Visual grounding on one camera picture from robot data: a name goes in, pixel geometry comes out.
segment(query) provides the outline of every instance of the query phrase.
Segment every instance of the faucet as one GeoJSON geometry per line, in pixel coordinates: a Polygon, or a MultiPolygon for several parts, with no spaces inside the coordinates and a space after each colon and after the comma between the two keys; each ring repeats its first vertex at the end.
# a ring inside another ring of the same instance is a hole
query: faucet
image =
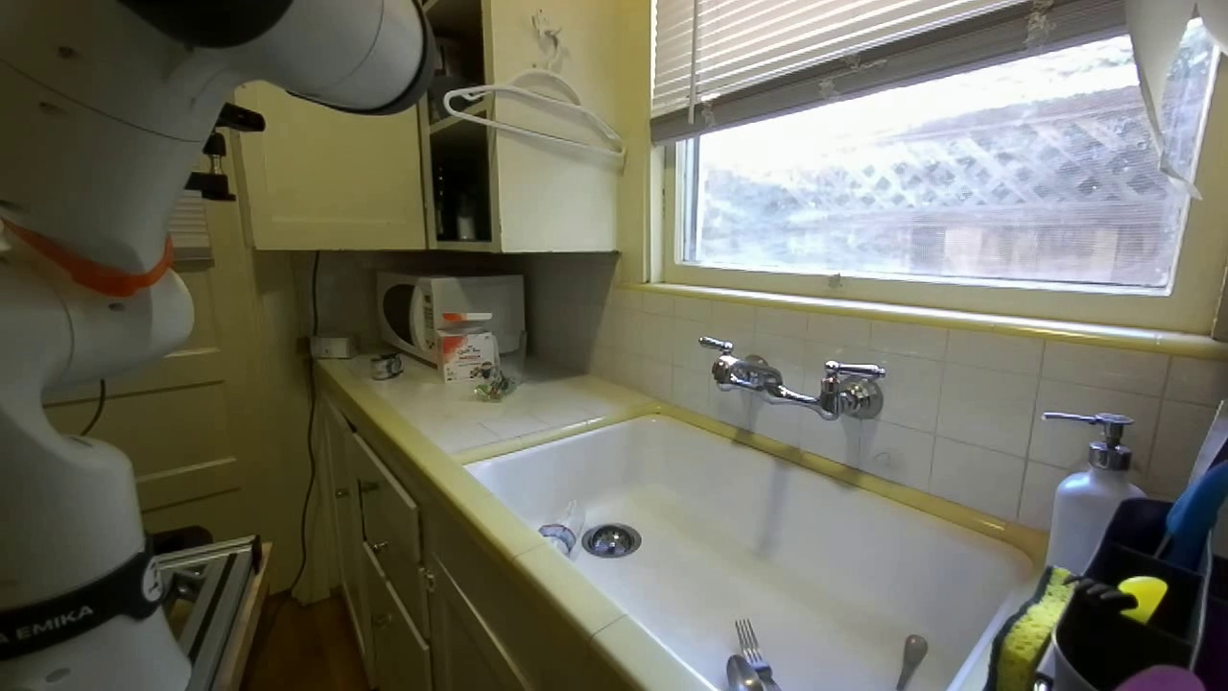
{"type": "Polygon", "coordinates": [[[735,356],[733,342],[724,339],[703,339],[700,346],[723,352],[714,362],[717,389],[761,393],[769,403],[804,408],[819,411],[819,419],[879,419],[881,411],[881,365],[826,362],[819,397],[804,397],[788,389],[780,369],[772,369],[764,356],[735,356]]]}

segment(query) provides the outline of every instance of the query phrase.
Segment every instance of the white ceramic sink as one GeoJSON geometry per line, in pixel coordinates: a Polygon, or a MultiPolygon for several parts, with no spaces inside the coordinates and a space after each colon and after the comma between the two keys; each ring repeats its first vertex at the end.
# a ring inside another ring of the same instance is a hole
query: white ceramic sink
{"type": "Polygon", "coordinates": [[[733,618],[751,618],[780,686],[950,686],[1001,602],[1037,570],[982,535],[703,434],[662,413],[467,466],[535,530],[627,523],[619,562],[573,566],[684,666],[724,686],[733,618]]]}

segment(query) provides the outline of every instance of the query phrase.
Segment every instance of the spray bottle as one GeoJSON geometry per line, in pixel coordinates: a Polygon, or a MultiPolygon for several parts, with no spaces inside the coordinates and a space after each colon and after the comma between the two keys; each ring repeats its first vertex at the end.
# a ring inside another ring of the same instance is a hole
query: spray bottle
{"type": "Polygon", "coordinates": [[[1071,471],[1053,494],[1053,527],[1046,527],[1046,566],[1058,566],[1081,577],[1117,515],[1120,500],[1142,494],[1129,480],[1132,454],[1124,451],[1124,413],[1074,413],[1074,411],[1045,411],[1046,421],[1081,421],[1101,425],[1104,438],[1088,442],[1088,466],[1071,471]]]}

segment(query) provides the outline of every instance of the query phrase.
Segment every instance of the drain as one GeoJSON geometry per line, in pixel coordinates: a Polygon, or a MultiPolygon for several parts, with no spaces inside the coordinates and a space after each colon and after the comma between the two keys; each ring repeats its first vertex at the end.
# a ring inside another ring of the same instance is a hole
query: drain
{"type": "Polygon", "coordinates": [[[639,535],[634,527],[607,523],[588,530],[578,545],[590,558],[619,562],[639,550],[639,535]]]}

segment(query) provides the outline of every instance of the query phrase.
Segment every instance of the tiled wall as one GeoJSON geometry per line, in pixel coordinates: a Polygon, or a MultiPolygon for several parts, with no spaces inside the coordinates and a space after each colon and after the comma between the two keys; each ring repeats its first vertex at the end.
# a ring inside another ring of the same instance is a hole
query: tiled wall
{"type": "Polygon", "coordinates": [[[1086,466],[1099,434],[1041,421],[1041,411],[1132,413],[1137,485],[1172,500],[1189,480],[1218,401],[1228,397],[1225,362],[1071,339],[659,293],[609,293],[604,315],[597,376],[1024,527],[1046,527],[1055,485],[1086,466]],[[888,411],[879,421],[822,421],[802,408],[717,393],[714,352],[694,346],[703,335],[769,356],[799,393],[819,389],[822,362],[888,365],[888,411]]]}

